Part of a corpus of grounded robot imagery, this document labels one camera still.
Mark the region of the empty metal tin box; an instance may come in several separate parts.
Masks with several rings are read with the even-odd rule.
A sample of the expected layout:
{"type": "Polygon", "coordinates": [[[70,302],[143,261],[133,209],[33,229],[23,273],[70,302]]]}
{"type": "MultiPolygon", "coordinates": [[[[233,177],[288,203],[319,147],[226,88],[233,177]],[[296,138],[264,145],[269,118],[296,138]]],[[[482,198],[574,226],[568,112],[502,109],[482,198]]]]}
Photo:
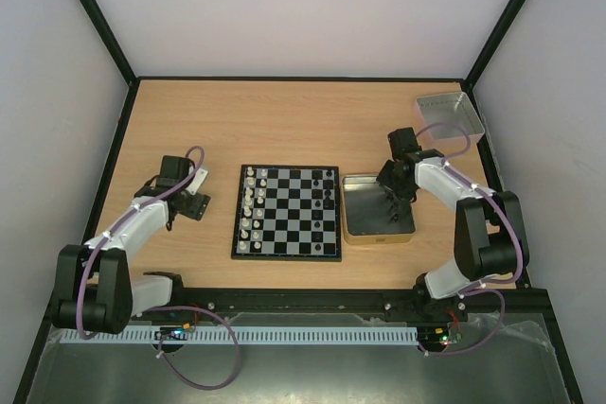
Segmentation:
{"type": "Polygon", "coordinates": [[[415,131],[438,123],[420,135],[426,148],[456,151],[466,144],[464,130],[471,143],[476,144],[485,134],[485,127],[464,92],[451,92],[418,97],[413,108],[415,131]]]}

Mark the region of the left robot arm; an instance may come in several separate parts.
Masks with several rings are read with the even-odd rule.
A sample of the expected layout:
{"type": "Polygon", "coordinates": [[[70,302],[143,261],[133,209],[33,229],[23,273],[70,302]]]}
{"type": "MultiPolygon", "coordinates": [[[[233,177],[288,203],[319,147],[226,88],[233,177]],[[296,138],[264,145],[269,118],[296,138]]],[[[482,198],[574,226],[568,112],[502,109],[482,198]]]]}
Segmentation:
{"type": "Polygon", "coordinates": [[[118,334],[132,316],[166,305],[180,279],[152,272],[133,280],[129,262],[157,231],[172,229],[177,216],[200,220],[210,198],[199,192],[208,170],[205,151],[166,155],[157,175],[134,193],[125,212],[96,237],[59,253],[51,295],[51,322],[88,340],[118,334]]]}

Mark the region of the black aluminium frame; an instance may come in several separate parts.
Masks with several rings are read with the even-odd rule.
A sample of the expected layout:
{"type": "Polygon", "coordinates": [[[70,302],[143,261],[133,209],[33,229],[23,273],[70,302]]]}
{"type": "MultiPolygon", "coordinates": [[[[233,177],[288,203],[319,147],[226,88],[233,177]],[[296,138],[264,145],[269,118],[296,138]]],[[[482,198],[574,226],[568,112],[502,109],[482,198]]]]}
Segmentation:
{"type": "Polygon", "coordinates": [[[1,0],[1,399],[140,76],[459,79],[509,0],[1,0]]]}

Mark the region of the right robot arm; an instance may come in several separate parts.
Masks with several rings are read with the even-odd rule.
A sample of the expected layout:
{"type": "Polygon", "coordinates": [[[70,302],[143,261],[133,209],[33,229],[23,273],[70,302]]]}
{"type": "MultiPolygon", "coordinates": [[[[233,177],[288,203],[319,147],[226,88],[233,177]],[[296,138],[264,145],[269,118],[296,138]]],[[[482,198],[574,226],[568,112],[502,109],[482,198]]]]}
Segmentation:
{"type": "Polygon", "coordinates": [[[392,158],[376,179],[397,202],[413,203],[427,191],[454,212],[454,258],[418,277],[413,309],[434,320],[446,300],[516,282],[527,265],[526,228],[519,198],[472,181],[436,149],[423,149],[407,127],[387,135],[392,158]]]}

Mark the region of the black mounting rail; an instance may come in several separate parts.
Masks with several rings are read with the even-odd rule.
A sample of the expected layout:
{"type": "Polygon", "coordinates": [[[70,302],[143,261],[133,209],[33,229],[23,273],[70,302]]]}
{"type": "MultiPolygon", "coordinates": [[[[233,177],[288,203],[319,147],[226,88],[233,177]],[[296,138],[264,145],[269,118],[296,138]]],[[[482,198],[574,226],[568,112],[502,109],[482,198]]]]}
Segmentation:
{"type": "Polygon", "coordinates": [[[414,290],[265,290],[183,288],[169,307],[200,307],[222,316],[238,313],[346,313],[386,322],[465,322],[465,305],[453,297],[430,300],[414,290]]]}

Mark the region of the metal sheet front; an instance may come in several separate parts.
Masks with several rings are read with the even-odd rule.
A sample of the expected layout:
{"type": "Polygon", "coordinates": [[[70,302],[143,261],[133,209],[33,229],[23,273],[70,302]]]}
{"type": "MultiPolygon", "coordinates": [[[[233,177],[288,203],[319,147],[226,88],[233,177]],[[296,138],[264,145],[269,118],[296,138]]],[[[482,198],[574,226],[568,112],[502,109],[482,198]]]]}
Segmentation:
{"type": "MultiPolygon", "coordinates": [[[[238,315],[239,326],[407,327],[351,314],[238,315]]],[[[566,403],[536,314],[474,314],[444,356],[415,345],[98,344],[49,334],[31,403],[566,403]]]]}

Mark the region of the black white chess board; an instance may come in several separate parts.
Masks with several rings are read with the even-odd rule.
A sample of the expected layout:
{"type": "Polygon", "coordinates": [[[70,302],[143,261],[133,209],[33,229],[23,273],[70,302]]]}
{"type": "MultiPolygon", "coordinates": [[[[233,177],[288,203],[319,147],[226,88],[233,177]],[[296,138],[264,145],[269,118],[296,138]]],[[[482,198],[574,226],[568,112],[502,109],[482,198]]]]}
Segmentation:
{"type": "Polygon", "coordinates": [[[231,257],[233,259],[339,262],[342,260],[341,194],[335,166],[241,167],[231,257]],[[252,167],[256,175],[248,177],[252,167]],[[333,175],[326,177],[331,168],[333,175]],[[312,172],[322,170],[315,180],[312,172]],[[315,201],[322,201],[315,208],[315,201]],[[322,227],[314,229],[320,220],[322,227]],[[239,251],[239,242],[247,251],[239,251]],[[261,251],[253,244],[261,243],[261,251]]]}

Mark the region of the metal tin tray with pieces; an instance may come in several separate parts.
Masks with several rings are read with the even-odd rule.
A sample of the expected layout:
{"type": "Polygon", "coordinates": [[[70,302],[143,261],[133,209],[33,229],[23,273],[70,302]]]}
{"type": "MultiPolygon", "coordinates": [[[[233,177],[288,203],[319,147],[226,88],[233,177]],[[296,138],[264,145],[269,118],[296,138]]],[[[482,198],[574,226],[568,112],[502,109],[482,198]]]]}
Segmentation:
{"type": "Polygon", "coordinates": [[[416,233],[411,204],[391,199],[377,183],[375,174],[342,178],[343,236],[350,245],[406,243],[416,233]],[[389,219],[399,215],[395,224],[389,219]]]}

